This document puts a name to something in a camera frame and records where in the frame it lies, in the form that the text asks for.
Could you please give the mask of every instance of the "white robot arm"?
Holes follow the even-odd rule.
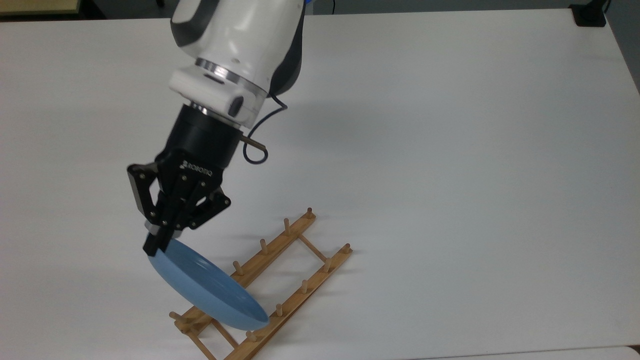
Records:
[[[301,32],[304,4],[303,0],[182,0],[171,22],[173,36],[196,62],[175,71],[169,87],[251,128],[267,95],[283,92],[282,82],[300,71],[301,44],[294,44],[294,35],[298,28]],[[287,55],[295,59],[285,61]]]
[[[171,21],[176,44],[195,63],[169,86],[185,104],[153,163],[127,168],[147,218],[143,246],[165,251],[185,227],[196,229],[230,205],[223,170],[265,98],[288,90],[301,65],[305,0],[181,0]],[[154,204],[150,187],[160,191]]]

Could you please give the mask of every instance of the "table surface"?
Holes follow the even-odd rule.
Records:
[[[352,244],[256,359],[640,343],[640,97],[608,26],[516,10],[305,27],[290,109],[255,135],[269,160],[236,154],[233,205],[181,238],[230,273],[312,206],[320,250]],[[0,48],[1,357],[201,359],[125,173],[183,101],[166,84],[192,60],[168,21],[5,23]],[[249,291],[271,311],[314,260],[296,243]]]

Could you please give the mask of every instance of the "blue plate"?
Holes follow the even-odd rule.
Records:
[[[246,290],[209,260],[176,239],[166,251],[149,256],[151,265],[180,295],[216,320],[241,330],[256,330],[269,316]]]

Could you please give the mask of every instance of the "cable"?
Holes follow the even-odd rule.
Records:
[[[251,138],[251,136],[253,135],[253,133],[258,129],[258,127],[260,125],[262,125],[263,122],[267,121],[268,118],[272,117],[273,115],[276,115],[277,113],[281,112],[281,111],[285,111],[286,109],[288,109],[289,107],[282,101],[280,101],[276,95],[274,94],[270,94],[271,98],[278,104],[280,105],[279,109],[273,110],[272,112],[268,113],[267,115],[265,115],[265,117],[263,117],[262,119],[260,119],[260,121],[258,121],[258,123],[256,123],[256,125],[253,127],[253,129],[251,129],[251,131],[249,131],[249,134],[246,136],[247,138]],[[249,156],[246,154],[246,147],[247,147],[247,143],[244,143],[244,146],[242,148],[242,155],[244,155],[244,159],[246,160],[246,162],[248,162],[249,164],[254,164],[254,165],[258,165],[261,164],[265,161],[267,161],[267,158],[269,158],[269,152],[267,151],[267,149],[264,149],[263,153],[264,156],[262,157],[262,159],[260,160],[251,160],[249,158]]]

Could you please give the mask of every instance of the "metal ring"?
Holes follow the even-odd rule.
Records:
[[[222,67],[216,63],[213,63],[203,58],[198,58],[196,59],[195,65],[205,69],[206,71],[211,71],[214,75],[222,79],[225,79],[231,83],[242,86],[243,88],[247,89],[249,92],[253,93],[256,97],[265,98],[267,96],[267,92],[263,90],[261,87],[259,87],[258,85],[252,83],[251,81],[248,81],[247,79],[236,74],[235,72],[229,71],[225,67]]]

